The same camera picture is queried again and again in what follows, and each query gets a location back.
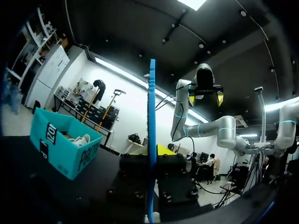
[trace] black backpack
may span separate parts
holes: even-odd
[[[138,134],[132,134],[128,136],[129,140],[131,140],[132,142],[136,142],[138,144],[141,144],[140,138],[138,136]]]

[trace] fluorescent light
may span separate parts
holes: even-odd
[[[257,137],[257,134],[240,134],[240,137]]]
[[[108,62],[105,62],[99,58],[95,58],[96,62],[97,63],[100,63],[101,65],[104,65],[105,67],[123,75],[124,77],[127,77],[128,79],[131,79],[132,81],[138,83],[139,85],[142,85],[143,87],[146,87],[148,88],[148,84],[146,84],[144,81],[142,81],[141,79],[138,79],[137,77],[131,75],[130,73],[127,73],[126,71],[124,70],[121,70],[120,68],[117,68],[116,66],[108,63]]]
[[[132,80],[133,82],[145,87],[146,89],[148,89],[148,84],[145,83],[144,81],[142,81],[141,79],[131,75],[130,73],[127,73],[126,71],[124,70],[121,70],[120,68],[117,68],[116,66],[108,63],[108,62],[105,62],[99,58],[95,58],[95,61],[101,65],[104,65],[105,67],[123,75],[124,77]],[[160,90],[157,90],[155,89],[155,93],[159,96],[159,97],[162,97],[162,98],[165,98],[167,95],[165,93],[162,93]],[[172,101],[173,99],[171,97],[167,97],[165,100],[167,101]],[[189,110],[189,114],[192,115],[193,117],[197,118],[198,120],[202,121],[203,123],[208,123],[209,121],[204,119],[202,116],[200,116],[199,114],[195,113],[194,111],[192,110]]]
[[[178,0],[178,1],[182,2],[183,4],[197,11],[205,3],[206,0]]]
[[[283,101],[283,102],[280,102],[280,103],[266,105],[265,106],[265,112],[278,110],[278,109],[282,108],[284,105],[295,103],[298,100],[299,100],[299,97],[296,97],[296,98],[289,99],[289,100],[286,100],[286,101]]]

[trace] yellow broom handle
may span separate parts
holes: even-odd
[[[92,105],[92,102],[94,101],[94,99],[95,99],[95,97],[97,96],[97,94],[99,93],[99,91],[100,91],[100,89],[98,89],[98,90],[95,92],[95,94],[94,94],[94,96],[93,96],[93,99],[90,101],[90,103],[89,103],[89,105],[88,105],[88,108],[87,108],[87,110],[85,111],[85,114],[84,114],[84,116],[83,116],[83,118],[82,118],[82,120],[81,120],[82,123],[85,121],[85,117],[86,117],[86,115],[87,115],[87,113],[88,113],[88,111],[89,111],[89,108],[90,108],[90,106]]]
[[[108,105],[108,107],[107,107],[107,109],[106,109],[106,111],[105,111],[105,113],[104,113],[104,116],[103,116],[103,118],[102,118],[102,121],[100,122],[100,124],[99,124],[99,126],[98,126],[98,128],[97,128],[97,132],[99,132],[99,130],[100,130],[101,126],[102,126],[103,120],[105,119],[105,117],[106,117],[106,115],[107,115],[107,113],[108,113],[108,111],[109,111],[109,109],[110,109],[110,107],[111,107],[111,104],[113,103],[115,97],[116,97],[116,95],[114,95],[114,97],[112,98],[110,104]]]

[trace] robotic arm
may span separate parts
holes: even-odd
[[[196,76],[190,82],[180,79],[177,84],[177,98],[173,115],[171,137],[178,141],[184,137],[207,137],[217,135],[217,145],[229,148],[236,155],[257,154],[258,147],[252,146],[247,140],[236,135],[235,119],[232,116],[224,116],[218,120],[193,126],[185,125],[188,110],[189,97],[202,99],[204,95],[213,92],[222,92],[222,87],[214,84],[212,69],[207,64],[200,64]],[[299,101],[286,105],[280,110],[278,136],[274,144],[264,147],[264,154],[281,155],[290,147],[295,138],[296,118],[299,117]]]

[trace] white cabinet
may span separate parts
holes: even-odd
[[[38,71],[25,101],[25,105],[29,108],[34,106],[35,101],[38,101],[41,108],[50,96],[50,92],[69,63],[69,58],[64,49],[60,45],[55,45],[47,54],[46,60]]]

